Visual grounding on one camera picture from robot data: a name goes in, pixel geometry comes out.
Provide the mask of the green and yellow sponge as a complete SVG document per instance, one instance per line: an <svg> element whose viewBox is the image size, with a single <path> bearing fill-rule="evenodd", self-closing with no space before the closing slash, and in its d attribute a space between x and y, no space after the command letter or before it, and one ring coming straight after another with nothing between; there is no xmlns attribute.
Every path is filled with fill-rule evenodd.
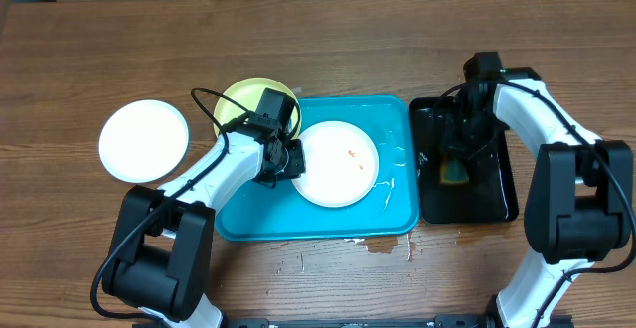
<svg viewBox="0 0 636 328"><path fill-rule="evenodd" d="M439 182L442 185L463 185L469 182L465 164L452 157L443 157L439 168Z"/></svg>

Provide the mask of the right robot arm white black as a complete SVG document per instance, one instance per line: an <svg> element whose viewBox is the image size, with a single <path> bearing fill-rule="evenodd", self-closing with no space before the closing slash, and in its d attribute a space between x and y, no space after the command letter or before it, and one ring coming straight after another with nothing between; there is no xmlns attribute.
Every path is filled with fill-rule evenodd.
<svg viewBox="0 0 636 328"><path fill-rule="evenodd" d="M622 271L635 260L600 266L608 254L635 246L633 154L580 126L529 67L506 68L496 52L474 54L465 82L436 101L441 126L432 188L467 208L470 188L484 181L484 149L514 131L535 159L524 210L528 252L497 293L479 327L550 327L552 311L583 275Z"/></svg>

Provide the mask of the white plate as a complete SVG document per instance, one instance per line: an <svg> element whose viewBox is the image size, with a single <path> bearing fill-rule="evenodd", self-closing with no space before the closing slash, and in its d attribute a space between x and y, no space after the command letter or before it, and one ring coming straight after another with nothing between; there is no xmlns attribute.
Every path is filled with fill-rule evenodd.
<svg viewBox="0 0 636 328"><path fill-rule="evenodd" d="M175 169L185 157L189 128L174 106L144 99L126 104L101 129L98 154L118 180L147 183Z"/></svg>
<svg viewBox="0 0 636 328"><path fill-rule="evenodd" d="M341 208L363 199L380 169L369 135L344 121L323 121L304 130L305 172L292 181L297 192L321 207Z"/></svg>

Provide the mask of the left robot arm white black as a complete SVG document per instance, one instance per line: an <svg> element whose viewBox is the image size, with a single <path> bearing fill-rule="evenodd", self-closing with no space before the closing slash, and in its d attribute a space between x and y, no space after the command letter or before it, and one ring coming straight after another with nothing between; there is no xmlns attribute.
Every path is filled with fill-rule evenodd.
<svg viewBox="0 0 636 328"><path fill-rule="evenodd" d="M93 310L136 327L222 327L206 295L215 216L248 181L273 189L304 173L300 120L295 97L267 88L256 109L218 126L184 174L159 189L133 186L91 285Z"/></svg>

